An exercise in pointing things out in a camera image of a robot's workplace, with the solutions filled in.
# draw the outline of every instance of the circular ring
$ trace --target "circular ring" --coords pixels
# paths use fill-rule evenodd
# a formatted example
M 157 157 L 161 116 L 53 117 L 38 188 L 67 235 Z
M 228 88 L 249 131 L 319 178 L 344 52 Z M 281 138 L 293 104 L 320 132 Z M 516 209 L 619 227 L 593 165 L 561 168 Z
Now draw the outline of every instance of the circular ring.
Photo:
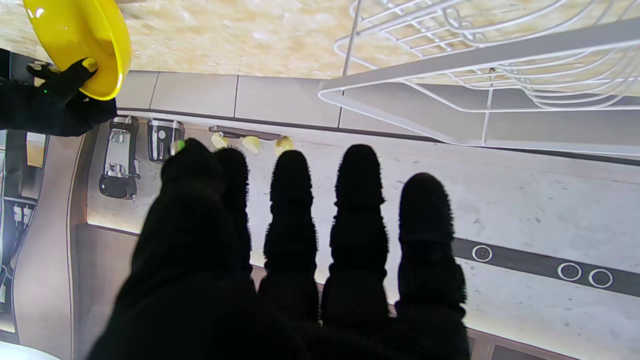
M 605 274 L 607 274 L 609 276 L 609 282 L 606 283 L 605 285 L 598 285 L 593 281 L 593 276 L 598 273 L 598 272 L 603 272 Z M 611 273 L 608 270 L 604 270 L 604 269 L 596 269 L 593 270 L 590 274 L 589 274 L 589 282 L 591 283 L 591 285 L 595 286 L 596 288 L 606 288 L 608 286 L 610 286 L 611 284 L 613 284 L 613 275 L 611 275 Z
M 478 249 L 487 249 L 487 250 L 489 250 L 489 257 L 486 258 L 486 259 L 478 258 L 478 256 L 476 255 L 476 251 L 478 251 Z M 476 261 L 480 261 L 481 263 L 485 263 L 485 262 L 491 260 L 491 258 L 493 257 L 493 251 L 491 251 L 491 249 L 486 245 L 478 245 L 478 246 L 474 247 L 473 250 L 471 250 L 471 256 L 473 256 L 474 259 L 476 259 Z
M 566 277 L 566 276 L 564 276 L 564 275 L 562 274 L 562 268 L 564 268 L 564 267 L 565 267 L 565 266 L 567 266 L 567 265 L 573 265 L 573 266 L 575 266 L 575 267 L 578 269 L 578 275 L 577 275 L 576 277 L 574 277 L 573 279 L 572 279 L 572 278 L 570 278 L 570 277 Z M 575 280 L 577 280 L 577 279 L 580 279 L 580 276 L 582 276 L 582 269 L 581 269 L 578 265 L 576 265 L 576 264 L 574 264 L 574 263 L 562 263 L 562 264 L 560 264 L 560 266 L 558 267 L 558 275 L 559 275 L 561 278 L 563 278 L 564 280 L 567 280 L 567 281 L 575 281 Z

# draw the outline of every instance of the black stripe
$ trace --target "black stripe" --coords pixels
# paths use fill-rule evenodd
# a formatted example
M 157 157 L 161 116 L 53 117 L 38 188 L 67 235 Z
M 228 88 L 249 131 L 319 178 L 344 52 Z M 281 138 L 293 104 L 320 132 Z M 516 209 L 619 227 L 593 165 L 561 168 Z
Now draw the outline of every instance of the black stripe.
M 491 249 L 493 256 L 488 261 L 479 261 L 473 256 L 473 249 L 476 246 L 486 246 Z M 497 266 L 518 272 L 549 277 L 560 281 L 571 282 L 578 285 L 588 286 L 599 290 L 612 291 L 615 293 L 640 297 L 640 274 L 628 272 L 604 266 L 582 263 L 563 258 L 555 258 L 554 256 L 536 254 L 534 252 L 522 251 L 502 247 L 498 245 L 490 245 L 472 241 L 467 239 L 456 238 L 453 241 L 453 255 L 457 258 L 484 263 L 487 265 Z M 558 268 L 564 263 L 573 263 L 577 265 L 582 274 L 574 281 L 563 279 L 558 274 Z M 611 285 L 605 288 L 599 288 L 589 281 L 589 274 L 593 270 L 606 270 L 612 275 Z

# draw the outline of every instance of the glove finger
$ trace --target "glove finger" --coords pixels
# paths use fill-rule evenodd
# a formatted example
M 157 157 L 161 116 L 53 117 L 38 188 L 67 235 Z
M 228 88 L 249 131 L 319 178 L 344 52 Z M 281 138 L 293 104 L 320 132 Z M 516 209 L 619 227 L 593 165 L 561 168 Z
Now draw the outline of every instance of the glove finger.
M 225 179 L 225 190 L 222 193 L 222 204 L 228 211 L 236 230 L 239 242 L 240 264 L 243 276 L 248 279 L 253 267 L 251 257 L 251 234 L 249 232 L 248 215 L 246 214 L 247 187 L 249 170 L 242 152 L 227 147 L 213 153 L 213 158 L 220 164 Z
M 291 150 L 280 155 L 271 180 L 271 223 L 264 239 L 267 275 L 258 295 L 290 320 L 318 321 L 316 227 L 307 160 Z
M 46 81 L 40 88 L 66 104 L 97 71 L 95 60 L 78 60 L 67 70 Z
M 34 78 L 50 80 L 54 76 L 60 74 L 60 71 L 48 66 L 47 64 L 30 63 L 27 65 L 27 72 Z
M 371 147 L 353 145 L 347 150 L 335 194 L 333 263 L 324 284 L 321 316 L 332 326 L 373 329 L 365 324 L 384 321 L 388 315 L 383 286 L 388 240 L 380 210 L 384 202 L 380 163 Z
M 453 258 L 453 224 L 449 197 L 442 183 L 427 173 L 406 182 L 400 200 L 398 318 L 411 308 L 444 306 L 464 315 L 465 279 Z
M 224 175 L 217 159 L 195 139 L 187 139 L 184 148 L 166 161 L 160 176 L 163 184 L 204 180 L 210 184 L 206 190 L 218 195 L 225 188 Z

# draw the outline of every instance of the glove thumb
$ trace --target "glove thumb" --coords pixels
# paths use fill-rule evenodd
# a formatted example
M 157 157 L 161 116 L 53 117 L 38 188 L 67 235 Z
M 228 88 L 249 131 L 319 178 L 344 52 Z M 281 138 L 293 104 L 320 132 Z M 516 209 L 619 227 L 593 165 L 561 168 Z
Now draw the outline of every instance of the glove thumb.
M 98 64 L 95 60 L 84 58 L 72 64 L 59 75 L 47 80 L 40 88 L 46 94 L 51 94 L 66 104 L 97 71 Z

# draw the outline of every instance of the round hole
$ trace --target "round hole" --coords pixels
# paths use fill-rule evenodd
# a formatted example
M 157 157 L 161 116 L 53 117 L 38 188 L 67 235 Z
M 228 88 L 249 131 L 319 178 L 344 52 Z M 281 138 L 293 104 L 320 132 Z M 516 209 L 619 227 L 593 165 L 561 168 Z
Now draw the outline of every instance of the round hole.
M 613 283 L 613 275 L 607 270 L 596 269 L 589 274 L 589 282 L 596 288 L 606 288 Z
M 558 267 L 558 275 L 567 281 L 580 279 L 582 269 L 574 263 L 563 263 Z
M 480 261 L 481 263 L 484 263 L 491 260 L 491 258 L 493 257 L 493 251 L 491 251 L 488 246 L 478 245 L 474 247 L 471 255 L 474 257 L 474 259 Z

